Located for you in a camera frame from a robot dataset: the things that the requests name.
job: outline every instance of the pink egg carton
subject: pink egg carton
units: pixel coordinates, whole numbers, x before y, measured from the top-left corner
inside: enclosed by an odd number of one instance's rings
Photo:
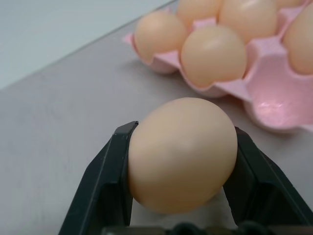
[[[281,43],[290,23],[309,3],[310,0],[304,0],[300,7],[281,9],[277,35],[254,39],[247,44],[248,65],[243,78],[197,88],[186,77],[177,51],[155,54],[152,63],[146,65],[162,74],[179,70],[186,83],[206,97],[230,94],[241,99],[251,119],[266,130],[288,133],[305,129],[313,132],[313,74],[297,74],[290,67],[288,52]],[[216,19],[197,21],[193,29],[214,24]],[[132,33],[123,41],[136,52]]]

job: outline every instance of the eggshell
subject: eggshell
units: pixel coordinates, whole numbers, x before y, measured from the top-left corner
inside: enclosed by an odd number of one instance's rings
[[[187,28],[176,15],[156,11],[139,20],[134,43],[141,59],[150,63],[155,53],[180,51],[187,36]]]
[[[180,0],[177,16],[190,28],[194,21],[217,17],[222,0]]]
[[[303,0],[276,0],[277,9],[285,7],[297,7],[302,4]]]
[[[245,44],[227,27],[199,28],[184,43],[181,63],[188,80],[198,88],[239,79],[247,65]]]
[[[134,130],[129,146],[133,197],[155,212],[187,212],[223,186],[237,157],[229,117],[198,98],[169,102]]]
[[[302,74],[313,74],[313,3],[291,23],[283,39],[291,67]]]
[[[274,0],[224,0],[219,23],[235,30],[245,43],[276,33],[277,8]]]

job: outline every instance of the gray table surface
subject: gray table surface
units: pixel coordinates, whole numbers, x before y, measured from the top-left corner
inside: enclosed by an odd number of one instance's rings
[[[143,120],[170,100],[198,97],[179,74],[151,72],[121,43],[134,25],[0,92],[2,235],[57,234],[87,165],[116,127]],[[240,102],[212,101],[281,167],[313,209],[313,135],[268,133],[251,123]],[[155,214],[134,203],[132,225],[170,228],[180,221],[234,226],[222,191],[187,214]]]

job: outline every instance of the egg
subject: egg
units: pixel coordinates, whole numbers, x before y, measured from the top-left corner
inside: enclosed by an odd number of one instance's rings
[[[273,36],[277,29],[274,0],[224,0],[219,23],[235,30],[245,43]]]
[[[134,44],[141,59],[150,63],[155,53],[180,51],[187,36],[187,28],[176,15],[156,11],[139,20]]]
[[[220,191],[237,158],[229,117],[198,98],[171,101],[150,113],[129,145],[129,187],[159,213],[195,209]]]
[[[217,17],[222,0],[180,0],[177,16],[190,28],[194,21]]]
[[[301,74],[313,74],[313,3],[291,23],[283,38],[291,67]]]
[[[302,4],[303,0],[276,0],[277,9],[285,7],[297,7]]]
[[[184,43],[181,63],[188,80],[198,88],[239,79],[247,65],[245,44],[227,27],[199,28]]]

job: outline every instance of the egg carton cup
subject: egg carton cup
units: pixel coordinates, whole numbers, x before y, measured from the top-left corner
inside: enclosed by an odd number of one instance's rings
[[[247,44],[248,64],[243,78],[198,88],[188,80],[177,51],[157,53],[151,63],[145,64],[161,74],[180,71],[186,83],[205,97],[230,94],[241,99],[250,118],[268,131],[290,133],[305,129],[313,132],[313,74],[297,74],[290,67],[288,52],[281,43],[291,22],[309,3],[310,0],[304,0],[300,7],[281,9],[276,36],[253,39]],[[213,18],[196,21],[192,30],[216,23]],[[123,41],[137,53],[132,33]]]

